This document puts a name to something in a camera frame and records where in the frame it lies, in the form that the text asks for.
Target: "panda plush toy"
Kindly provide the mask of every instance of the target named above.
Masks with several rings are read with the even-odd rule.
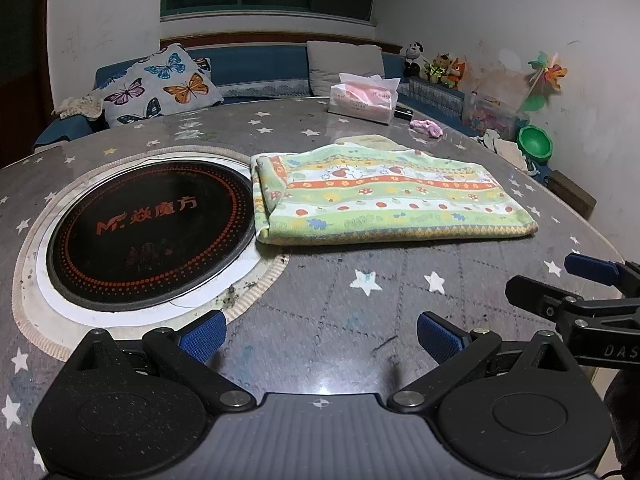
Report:
[[[420,76],[420,70],[424,69],[424,57],[422,45],[417,41],[410,44],[404,51],[404,77]]]

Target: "green plastic basin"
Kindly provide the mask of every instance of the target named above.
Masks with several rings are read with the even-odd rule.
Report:
[[[554,144],[546,131],[536,126],[524,126],[518,132],[520,151],[535,162],[546,162],[551,158]]]

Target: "green patterned fabric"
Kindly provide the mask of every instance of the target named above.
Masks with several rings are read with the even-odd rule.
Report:
[[[268,244],[511,238],[538,229],[479,164],[354,142],[251,162],[255,229]]]

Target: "butterfly pillow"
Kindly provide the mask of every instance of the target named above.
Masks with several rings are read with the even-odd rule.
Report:
[[[222,101],[207,61],[191,59],[177,43],[111,78],[102,90],[110,127],[207,108]]]

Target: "stuffed animal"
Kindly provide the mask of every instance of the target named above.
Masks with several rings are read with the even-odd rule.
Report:
[[[451,65],[449,54],[438,54],[429,67],[429,81],[436,84]]]
[[[402,72],[402,75],[404,77],[419,76],[420,67],[423,65],[422,45],[416,41],[404,51],[404,72]]]
[[[440,78],[440,82],[447,88],[457,90],[458,83],[462,79],[462,76],[465,75],[465,68],[466,63],[460,61],[460,58],[457,57],[453,60],[449,68],[447,68],[447,73]]]

